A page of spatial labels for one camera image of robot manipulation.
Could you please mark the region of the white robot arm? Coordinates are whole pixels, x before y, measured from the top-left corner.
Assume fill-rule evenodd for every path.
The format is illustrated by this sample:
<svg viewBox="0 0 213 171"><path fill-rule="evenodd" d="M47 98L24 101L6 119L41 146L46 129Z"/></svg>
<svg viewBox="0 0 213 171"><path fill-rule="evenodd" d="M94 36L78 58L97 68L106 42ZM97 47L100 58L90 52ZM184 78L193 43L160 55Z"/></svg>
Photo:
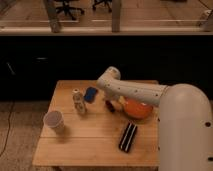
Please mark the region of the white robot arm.
<svg viewBox="0 0 213 171"><path fill-rule="evenodd" d="M109 99L123 96L158 108L158 171L213 171L213 109L200 88L124 81L113 66L97 86Z"/></svg>

